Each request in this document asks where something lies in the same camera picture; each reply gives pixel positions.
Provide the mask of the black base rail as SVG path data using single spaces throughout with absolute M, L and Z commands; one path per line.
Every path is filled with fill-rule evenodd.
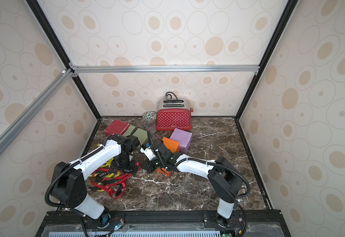
M 286 226 L 281 211 L 278 210 L 236 210 L 230 219 L 221 219 L 214 210 L 202 211 L 110 211 L 105 229 L 111 230 L 115 224 L 203 224 L 206 228 L 225 229 L 242 227 L 240 218 L 246 218 L 247 224 L 252 222 L 279 223 Z M 44 217 L 40 229 L 48 225 L 85 224 L 87 229 L 98 229 L 99 223 L 89 217 L 81 218 L 74 212 L 50 211 Z

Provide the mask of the red gift box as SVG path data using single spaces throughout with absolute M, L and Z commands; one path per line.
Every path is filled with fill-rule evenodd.
M 124 134 L 128 128 L 130 127 L 130 124 L 123 122 L 121 120 L 115 119 L 105 130 L 104 134 L 105 136 L 113 135 L 113 134 Z

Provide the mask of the left aluminium frame bar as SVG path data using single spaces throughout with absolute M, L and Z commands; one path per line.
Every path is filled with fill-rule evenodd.
M 72 70 L 66 69 L 61 73 L 23 113 L 0 135 L 0 155 L 23 131 L 32 119 L 41 111 L 44 105 L 59 90 L 65 81 L 72 76 Z

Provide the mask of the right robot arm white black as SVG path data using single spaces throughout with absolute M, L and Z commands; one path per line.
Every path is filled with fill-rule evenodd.
M 191 173 L 209 180 L 220 199 L 219 219 L 229 220 L 239 200 L 251 194 L 247 179 L 225 158 L 203 160 L 182 152 L 172 153 L 164 143 L 156 148 L 143 145 L 140 152 L 147 157 L 143 169 L 149 173 L 160 168 L 165 172 Z

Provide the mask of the clear plastic cup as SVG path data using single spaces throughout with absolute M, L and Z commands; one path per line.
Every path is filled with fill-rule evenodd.
M 151 134 L 154 134 L 156 132 L 156 121 L 155 120 L 147 120 L 144 122 L 145 128 L 147 131 L 149 131 Z

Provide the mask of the patterned ceramic bowl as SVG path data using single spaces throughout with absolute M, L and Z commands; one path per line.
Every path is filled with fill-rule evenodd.
M 154 111 L 147 111 L 142 116 L 144 121 L 155 121 L 157 119 L 157 113 Z

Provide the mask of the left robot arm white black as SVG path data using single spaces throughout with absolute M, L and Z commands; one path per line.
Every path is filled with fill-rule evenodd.
M 45 192 L 46 204 L 74 210 L 104 226 L 109 221 L 109 211 L 87 193 L 85 181 L 110 159 L 114 160 L 116 170 L 137 172 L 138 167 L 131 161 L 131 155 L 139 145 L 136 136 L 113 134 L 85 156 L 68 164 L 60 162 L 55 166 L 52 181 Z

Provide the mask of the yellow ribbon of red box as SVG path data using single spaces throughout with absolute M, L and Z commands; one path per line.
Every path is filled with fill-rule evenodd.
M 95 189 L 98 192 L 108 192 L 110 195 L 114 195 L 116 192 L 122 192 L 123 185 L 123 173 L 111 167 L 112 159 L 102 165 L 96 170 L 93 178 L 95 183 Z

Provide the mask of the red polka dot toaster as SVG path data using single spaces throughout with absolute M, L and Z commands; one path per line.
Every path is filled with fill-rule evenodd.
M 156 129 L 158 131 L 171 131 L 176 128 L 190 130 L 192 128 L 189 101 L 186 99 L 162 99 L 157 106 Z

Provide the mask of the green gift box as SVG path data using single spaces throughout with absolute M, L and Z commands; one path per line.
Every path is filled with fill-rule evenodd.
M 128 136 L 131 134 L 131 132 L 135 129 L 136 127 L 134 125 L 130 125 L 128 129 L 123 133 L 123 136 Z M 137 137 L 138 140 L 140 141 L 140 145 L 148 143 L 148 137 L 147 137 L 147 131 L 143 130 L 141 128 L 138 128 L 135 133 L 133 133 L 133 136 Z

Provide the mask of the purple gift box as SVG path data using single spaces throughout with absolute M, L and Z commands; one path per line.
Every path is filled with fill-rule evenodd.
M 193 134 L 191 132 L 176 128 L 170 136 L 170 139 L 179 142 L 179 151 L 187 153 L 192 141 Z

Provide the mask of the horizontal aluminium frame bar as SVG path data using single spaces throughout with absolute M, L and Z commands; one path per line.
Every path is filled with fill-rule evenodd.
M 73 66 L 76 73 L 258 72 L 259 65 Z

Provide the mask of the orange gift box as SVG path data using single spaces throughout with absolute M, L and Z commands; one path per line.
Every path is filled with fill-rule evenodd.
M 174 153 L 179 152 L 179 142 L 164 137 L 154 143 L 154 148 L 156 149 L 155 154 L 157 156 L 155 162 L 156 170 L 165 176 L 170 176 L 172 172 L 167 171 L 167 169 L 173 166 L 172 159 Z

